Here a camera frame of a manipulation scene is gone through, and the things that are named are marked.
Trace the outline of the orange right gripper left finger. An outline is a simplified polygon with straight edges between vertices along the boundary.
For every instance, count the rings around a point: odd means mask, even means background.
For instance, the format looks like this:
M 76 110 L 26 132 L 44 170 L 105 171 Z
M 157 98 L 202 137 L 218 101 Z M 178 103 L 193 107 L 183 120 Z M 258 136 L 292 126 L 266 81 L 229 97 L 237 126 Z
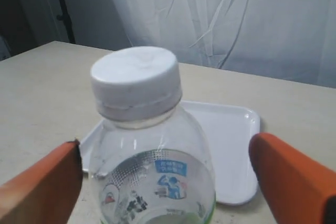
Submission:
M 81 188 L 79 141 L 65 142 L 1 185 L 1 223 L 67 223 Z

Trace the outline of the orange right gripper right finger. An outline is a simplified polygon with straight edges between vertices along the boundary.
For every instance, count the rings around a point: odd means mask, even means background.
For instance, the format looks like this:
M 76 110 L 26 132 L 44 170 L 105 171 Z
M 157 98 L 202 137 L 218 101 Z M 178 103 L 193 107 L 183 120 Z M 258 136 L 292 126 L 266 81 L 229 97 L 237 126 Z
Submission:
M 335 223 L 335 172 L 269 133 L 254 135 L 249 158 L 277 223 Z

